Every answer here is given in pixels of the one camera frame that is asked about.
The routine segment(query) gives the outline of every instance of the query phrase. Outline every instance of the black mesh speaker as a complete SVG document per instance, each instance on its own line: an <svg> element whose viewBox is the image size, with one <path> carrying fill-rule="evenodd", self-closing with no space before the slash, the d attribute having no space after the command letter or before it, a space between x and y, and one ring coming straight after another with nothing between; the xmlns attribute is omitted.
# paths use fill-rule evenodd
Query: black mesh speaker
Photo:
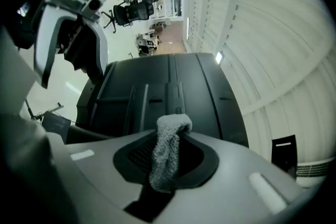
<svg viewBox="0 0 336 224"><path fill-rule="evenodd" d="M180 166L173 180L174 189L194 188L205 183L216 171L219 163L217 153L203 143L181 133L179 146ZM129 182L147 185L152 170L152 153L157 133L153 132L119 149L113 164Z"/></svg>

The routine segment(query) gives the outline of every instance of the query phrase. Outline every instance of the white floor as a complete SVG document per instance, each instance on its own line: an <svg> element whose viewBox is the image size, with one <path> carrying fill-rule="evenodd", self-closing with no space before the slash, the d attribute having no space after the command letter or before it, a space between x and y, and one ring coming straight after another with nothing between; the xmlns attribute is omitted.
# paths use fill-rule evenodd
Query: white floor
<svg viewBox="0 0 336 224"><path fill-rule="evenodd" d="M114 5L118 5L123 0L107 0L101 9L109 13ZM102 16L100 25L104 26L109 19ZM113 26L110 24L104 30L108 40L108 62L130 59L132 56L138 57L138 49L135 45L135 36L139 33L148 32L151 21L133 22L133 26L117 26L117 32L113 34ZM26 60L31 68L34 63L34 49L21 50L20 54ZM55 62L52 67L51 76L49 78L48 89L42 88L35 83L32 87L27 100L36 115L39 112L45 112L57 106L57 102L65 107L58 113L72 121L76 121L77 109L76 104L83 90L88 77L82 71L74 71L71 63L64 60L63 55L55 55ZM25 104L23 105L21 115L29 117Z"/></svg>

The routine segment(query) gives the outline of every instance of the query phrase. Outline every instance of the gray towel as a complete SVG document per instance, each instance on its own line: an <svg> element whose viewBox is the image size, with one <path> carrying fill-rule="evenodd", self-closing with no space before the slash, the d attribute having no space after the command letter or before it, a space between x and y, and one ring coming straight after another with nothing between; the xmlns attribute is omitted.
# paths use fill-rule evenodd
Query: gray towel
<svg viewBox="0 0 336 224"><path fill-rule="evenodd" d="M179 170L180 131L190 132L192 122L185 114L162 116L157 121L157 143L152 154L149 182L159 192L170 192L172 179Z"/></svg>

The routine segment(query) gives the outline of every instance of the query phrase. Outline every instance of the black office chair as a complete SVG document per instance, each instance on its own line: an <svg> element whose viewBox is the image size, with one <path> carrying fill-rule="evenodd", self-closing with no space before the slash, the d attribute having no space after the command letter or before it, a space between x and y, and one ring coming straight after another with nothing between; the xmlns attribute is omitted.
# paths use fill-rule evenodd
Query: black office chair
<svg viewBox="0 0 336 224"><path fill-rule="evenodd" d="M116 5L113 7L113 14L112 10L110 10L111 15L104 13L106 16L110 18L109 23L104 26L104 28L108 27L110 23L113 23L114 32L116 32L116 25L127 26L131 22L135 20L148 20L149 16L154 14L153 3L156 0L124 0L123 3Z"/></svg>

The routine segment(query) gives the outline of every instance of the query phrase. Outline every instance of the ceiling light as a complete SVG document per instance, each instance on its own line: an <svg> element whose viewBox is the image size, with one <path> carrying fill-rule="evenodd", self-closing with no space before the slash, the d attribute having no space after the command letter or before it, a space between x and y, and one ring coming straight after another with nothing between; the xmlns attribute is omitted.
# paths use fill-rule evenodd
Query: ceiling light
<svg viewBox="0 0 336 224"><path fill-rule="evenodd" d="M216 62L220 65L222 63L223 54L219 51L216 56Z"/></svg>
<svg viewBox="0 0 336 224"><path fill-rule="evenodd" d="M189 39L189 17L187 18L187 40Z"/></svg>

